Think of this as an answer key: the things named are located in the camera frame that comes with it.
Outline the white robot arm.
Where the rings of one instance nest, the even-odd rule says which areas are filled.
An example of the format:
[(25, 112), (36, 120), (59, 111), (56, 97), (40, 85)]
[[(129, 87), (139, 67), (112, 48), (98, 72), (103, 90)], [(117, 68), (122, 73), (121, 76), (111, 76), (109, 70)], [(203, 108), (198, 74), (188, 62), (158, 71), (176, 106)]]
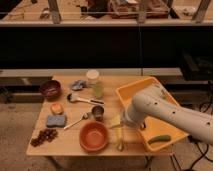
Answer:
[(213, 116), (184, 108), (162, 98), (162, 91), (150, 86), (138, 91), (124, 111), (124, 125), (137, 128), (147, 116), (165, 121), (213, 146)]

